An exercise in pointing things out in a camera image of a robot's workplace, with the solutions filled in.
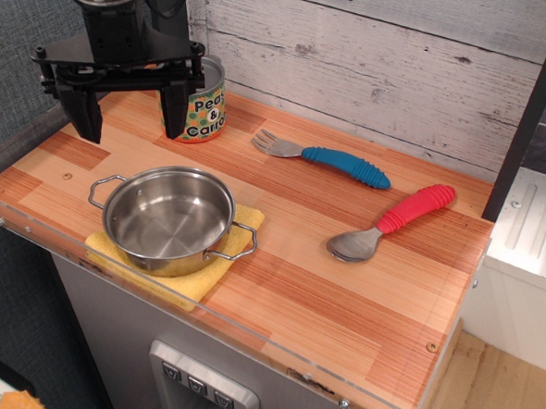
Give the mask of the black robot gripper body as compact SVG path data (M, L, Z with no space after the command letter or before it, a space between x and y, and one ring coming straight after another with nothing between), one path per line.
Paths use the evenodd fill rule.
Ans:
M177 101L205 86L205 48L164 34L144 20L146 0L74 0L85 32L38 45L31 60L41 67L46 93L161 90L180 87Z

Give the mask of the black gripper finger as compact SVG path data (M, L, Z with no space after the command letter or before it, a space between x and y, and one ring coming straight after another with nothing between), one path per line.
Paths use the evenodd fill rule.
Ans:
M169 139L176 139L184 132L190 96L188 89L186 81L174 81L160 90L163 122Z
M59 101L82 138L92 143L101 142L103 120L96 93L61 89Z

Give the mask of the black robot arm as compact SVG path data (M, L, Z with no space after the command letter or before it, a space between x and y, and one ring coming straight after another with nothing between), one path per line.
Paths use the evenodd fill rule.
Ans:
M97 143L102 114L97 95L158 91L169 139L185 129L190 97L205 86L205 47L189 33L165 34L147 24L143 9L169 19L186 9L176 0L160 10L151 0L74 0L85 33L39 45L31 59L41 67L43 91L59 100L77 133Z

